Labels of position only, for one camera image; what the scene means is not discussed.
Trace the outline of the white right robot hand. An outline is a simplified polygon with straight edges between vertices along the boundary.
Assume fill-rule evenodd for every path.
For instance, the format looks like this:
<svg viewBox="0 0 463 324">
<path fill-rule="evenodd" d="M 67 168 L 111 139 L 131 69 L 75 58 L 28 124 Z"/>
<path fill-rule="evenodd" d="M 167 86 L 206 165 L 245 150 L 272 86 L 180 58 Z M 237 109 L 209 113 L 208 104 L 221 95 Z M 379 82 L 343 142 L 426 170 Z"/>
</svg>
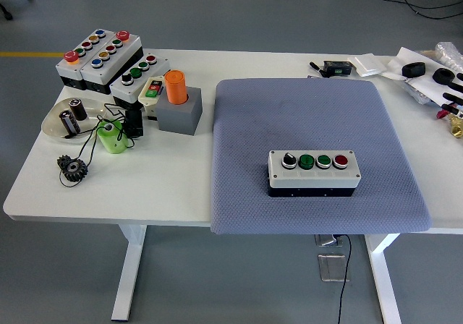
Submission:
<svg viewBox="0 0 463 324">
<path fill-rule="evenodd" d="M 462 92 L 462 85 L 453 82 L 453 80 L 454 79 L 451 78 L 447 82 L 447 86 L 449 88 L 451 88 L 452 90 L 455 90 L 455 91 L 461 93 Z M 460 98 L 459 96 L 456 96 L 454 94 L 451 94 L 451 93 L 443 93 L 443 97 L 446 100 L 450 101 L 450 103 L 442 104 L 441 108 L 444 111 L 447 111 L 449 113 L 454 114 L 457 118 L 462 119 L 462 109 L 459 108 L 459 106 L 462 106 L 462 98 Z"/>
</svg>

